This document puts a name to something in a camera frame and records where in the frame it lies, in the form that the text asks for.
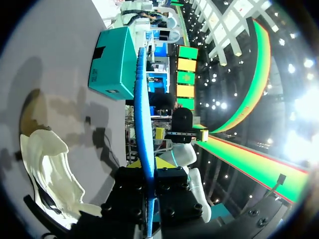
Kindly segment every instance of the red stripe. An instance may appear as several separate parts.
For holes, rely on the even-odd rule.
[[[234,146],[234,147],[243,149],[243,150],[245,150],[245,151],[247,151],[247,152],[253,153],[253,154],[255,154],[255,155],[258,155],[258,156],[260,156],[260,157],[266,158],[266,159],[268,159],[268,160],[271,160],[271,161],[277,162],[277,163],[279,163],[279,164],[285,165],[285,166],[287,166],[287,167],[293,168],[293,169],[295,169],[295,170],[297,170],[297,171],[300,171],[300,172],[302,172],[302,173],[309,174],[308,171],[306,171],[306,170],[304,170],[304,169],[301,169],[301,168],[299,168],[299,167],[297,167],[297,166],[290,165],[290,164],[288,164],[288,163],[286,163],[286,162],[279,161],[279,160],[277,160],[277,159],[271,158],[271,157],[266,156],[266,155],[262,155],[262,154],[260,154],[260,153],[258,153],[258,152],[255,152],[255,151],[251,150],[251,149],[244,148],[244,147],[242,147],[241,145],[236,145],[236,144],[233,144],[233,143],[231,143],[231,142],[228,142],[228,141],[225,141],[225,140],[222,140],[222,139],[213,137],[213,136],[209,136],[209,137],[212,138],[212,139],[218,140],[218,141],[220,141],[220,142],[229,144],[229,145],[231,145],[231,146]]]
[[[237,169],[238,171],[240,171],[241,173],[245,174],[246,176],[250,177],[251,179],[253,179],[254,181],[256,181],[257,183],[261,184],[262,186],[264,186],[265,188],[271,190],[271,188],[269,186],[267,186],[266,184],[264,184],[263,182],[259,181],[258,179],[252,177],[251,175],[247,174],[246,172],[244,172],[243,170],[241,170],[240,168],[237,168],[235,165],[229,163],[228,161],[226,161],[225,159],[217,156],[216,154],[214,154],[213,152],[211,152],[210,150],[208,150],[211,154],[215,155],[217,158],[221,159],[222,161],[226,162],[227,164],[229,164],[230,166],[234,167],[235,169]],[[278,194],[280,197],[282,197],[283,199],[285,199],[287,202],[289,203],[294,203],[293,201],[291,201],[290,199],[288,199],[287,197],[285,197],[284,195],[282,195],[281,193],[278,193],[277,191],[275,191],[276,194]]]

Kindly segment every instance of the white plastic part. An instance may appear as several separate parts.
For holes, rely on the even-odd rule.
[[[79,211],[101,216],[101,208],[96,205],[84,204],[84,189],[72,174],[67,153],[68,146],[53,131],[39,129],[30,137],[20,136],[20,146],[24,166],[31,178],[35,202],[56,222],[70,228],[80,217]],[[57,214],[46,208],[41,202],[38,185],[55,202]]]
[[[188,166],[197,160],[195,150],[191,143],[174,143],[172,150],[176,162],[174,162],[171,151],[167,151],[159,157],[174,166],[181,167]]]
[[[190,169],[189,171],[189,177],[190,177],[190,190],[194,194],[196,200],[198,203],[200,203],[203,206],[203,219],[204,222],[207,223],[210,221],[211,218],[211,209],[210,205],[206,201],[203,185],[201,183],[200,173],[198,168]]]

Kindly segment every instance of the black cable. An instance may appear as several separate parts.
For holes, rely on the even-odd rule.
[[[111,150],[111,141],[110,141],[109,137],[108,137],[106,134],[104,134],[104,136],[105,136],[105,138],[107,139],[107,141],[109,142],[109,150],[110,150],[110,153],[111,153],[111,155],[112,155],[112,157],[113,157],[114,163],[115,163],[118,167],[120,167],[120,164],[119,164],[118,161],[116,160],[116,158],[115,158],[115,156],[114,156],[114,154],[113,154],[113,151]]]

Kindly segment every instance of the yellow panel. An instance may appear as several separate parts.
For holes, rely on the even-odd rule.
[[[141,168],[141,162],[138,160],[132,164],[130,164],[129,166],[127,166],[128,168]],[[176,168],[174,165],[167,163],[166,161],[162,160],[159,157],[156,157],[156,168]]]
[[[164,128],[156,128],[155,139],[164,139]]]
[[[182,71],[195,72],[196,71],[196,61],[179,58],[178,59],[178,67],[177,67],[177,69],[178,70],[182,70]]]
[[[194,86],[177,85],[177,97],[194,98]]]

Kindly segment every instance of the person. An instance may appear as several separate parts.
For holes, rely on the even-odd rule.
[[[150,106],[158,110],[175,110],[182,107],[171,93],[149,92]],[[126,100],[127,106],[134,106],[134,100]]]
[[[122,12],[122,15],[132,14],[135,13],[136,15],[133,16],[127,24],[124,26],[130,26],[136,19],[139,18],[149,18],[152,25],[160,24],[162,21],[167,21],[168,18],[172,17],[172,13],[170,12],[155,12],[155,11],[144,11],[144,10],[126,10]]]

